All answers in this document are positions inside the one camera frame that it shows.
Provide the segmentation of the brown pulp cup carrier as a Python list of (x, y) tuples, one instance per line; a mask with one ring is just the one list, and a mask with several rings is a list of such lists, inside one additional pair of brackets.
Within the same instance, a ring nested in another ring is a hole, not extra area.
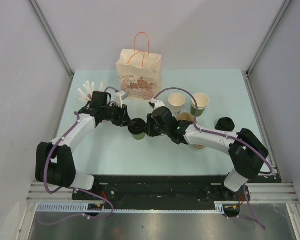
[[(194, 120), (194, 116), (191, 114), (191, 113), (188, 113), (188, 112), (183, 112), (183, 113), (181, 113), (181, 114), (179, 114), (177, 117), (176, 117), (176, 119), (178, 120), (178, 121), (189, 121), (189, 122), (194, 122), (195, 120)], [(197, 145), (197, 144), (195, 144), (195, 145), (193, 145), (196, 149), (200, 149), (200, 150), (202, 150), (202, 149), (204, 149), (205, 148), (205, 146), (203, 146), (203, 145)]]

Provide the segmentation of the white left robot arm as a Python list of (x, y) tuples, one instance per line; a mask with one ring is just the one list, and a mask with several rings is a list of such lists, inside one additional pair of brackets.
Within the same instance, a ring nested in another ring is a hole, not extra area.
[(100, 196), (101, 188), (94, 184), (94, 176), (76, 170), (73, 153), (82, 140), (104, 121), (118, 127), (131, 125), (128, 107), (123, 103), (128, 96), (124, 91), (115, 94), (94, 91), (86, 105), (74, 113), (77, 120), (69, 130), (61, 137), (37, 146), (35, 178), (44, 183), (49, 194), (55, 193), (49, 188), (54, 185), (58, 190), (83, 189), (83, 194), (90, 200)]

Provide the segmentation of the black cup lid stack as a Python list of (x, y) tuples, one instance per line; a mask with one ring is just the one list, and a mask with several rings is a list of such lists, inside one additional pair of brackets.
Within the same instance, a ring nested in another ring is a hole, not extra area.
[(230, 117), (222, 117), (217, 121), (215, 129), (218, 131), (232, 132), (235, 129), (235, 123)]

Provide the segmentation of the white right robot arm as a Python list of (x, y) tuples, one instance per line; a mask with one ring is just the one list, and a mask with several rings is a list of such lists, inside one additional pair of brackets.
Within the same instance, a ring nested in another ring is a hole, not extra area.
[(255, 179), (267, 163), (268, 150), (248, 129), (238, 133), (213, 131), (187, 120), (177, 120), (164, 106), (147, 115), (145, 133), (149, 137), (167, 136), (180, 145), (200, 145), (230, 156), (234, 169), (227, 175), (220, 188), (221, 196), (232, 201), (241, 186)]

